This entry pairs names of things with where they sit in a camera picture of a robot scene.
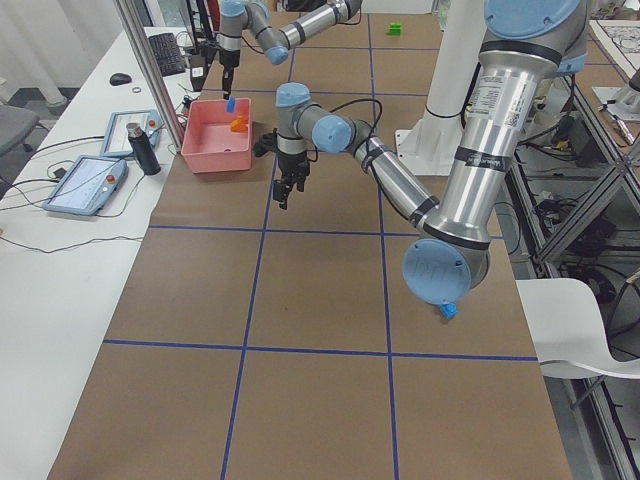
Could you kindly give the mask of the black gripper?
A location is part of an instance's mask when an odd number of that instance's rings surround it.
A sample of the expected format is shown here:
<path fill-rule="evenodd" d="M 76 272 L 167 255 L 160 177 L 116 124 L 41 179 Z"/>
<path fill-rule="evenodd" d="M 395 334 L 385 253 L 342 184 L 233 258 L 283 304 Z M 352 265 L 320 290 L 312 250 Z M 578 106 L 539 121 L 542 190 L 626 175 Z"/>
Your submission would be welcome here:
<path fill-rule="evenodd" d="M 273 181 L 273 200 L 280 209 L 288 208 L 288 197 L 293 188 L 305 191 L 305 183 L 310 175 L 310 159 L 302 138 L 282 136 L 276 130 L 263 134 L 253 145 L 253 155 L 262 157 L 267 152 L 276 156 L 281 177 Z"/>
<path fill-rule="evenodd" d="M 240 47 L 238 45 L 232 45 L 227 47 L 224 45 L 218 45 L 218 59 L 223 68 L 222 76 L 222 91 L 223 98 L 229 99 L 232 95 L 234 70 L 240 64 Z"/>

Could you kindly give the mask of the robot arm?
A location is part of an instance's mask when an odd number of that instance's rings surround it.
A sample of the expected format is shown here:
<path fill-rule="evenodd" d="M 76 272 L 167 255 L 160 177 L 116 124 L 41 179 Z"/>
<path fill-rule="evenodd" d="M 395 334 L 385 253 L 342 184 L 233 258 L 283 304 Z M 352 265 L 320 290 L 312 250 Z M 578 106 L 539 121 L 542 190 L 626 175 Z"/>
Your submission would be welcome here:
<path fill-rule="evenodd" d="M 253 147 L 273 152 L 285 206 L 310 172 L 309 148 L 347 153 L 420 234 L 403 260 L 422 301 L 454 306 L 490 267 L 487 230 L 539 85 L 578 71 L 586 57 L 586 1 L 454 1 L 422 119 L 394 147 L 374 124 L 313 101 L 307 86 L 276 92 L 277 128 Z"/>
<path fill-rule="evenodd" d="M 229 100 L 232 96 L 234 71 L 240 65 L 245 30 L 251 32 L 269 62 L 280 65 L 290 50 L 334 25 L 348 22 L 361 10 L 361 5 L 361 1 L 328 1 L 297 20 L 274 28 L 267 7 L 260 1 L 222 1 L 217 41 L 218 58 L 223 67 L 223 98 Z"/>

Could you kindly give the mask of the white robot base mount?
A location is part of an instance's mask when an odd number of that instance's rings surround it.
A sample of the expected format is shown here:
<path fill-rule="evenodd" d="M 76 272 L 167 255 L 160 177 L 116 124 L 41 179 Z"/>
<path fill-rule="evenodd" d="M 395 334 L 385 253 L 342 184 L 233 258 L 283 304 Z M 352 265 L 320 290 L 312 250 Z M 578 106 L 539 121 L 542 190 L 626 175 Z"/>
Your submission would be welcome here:
<path fill-rule="evenodd" d="M 416 175 L 446 176 L 451 170 L 463 131 L 460 112 L 475 69 L 464 45 L 473 30 L 465 17 L 474 4 L 450 3 L 424 115 L 412 129 L 396 132 L 399 159 Z"/>

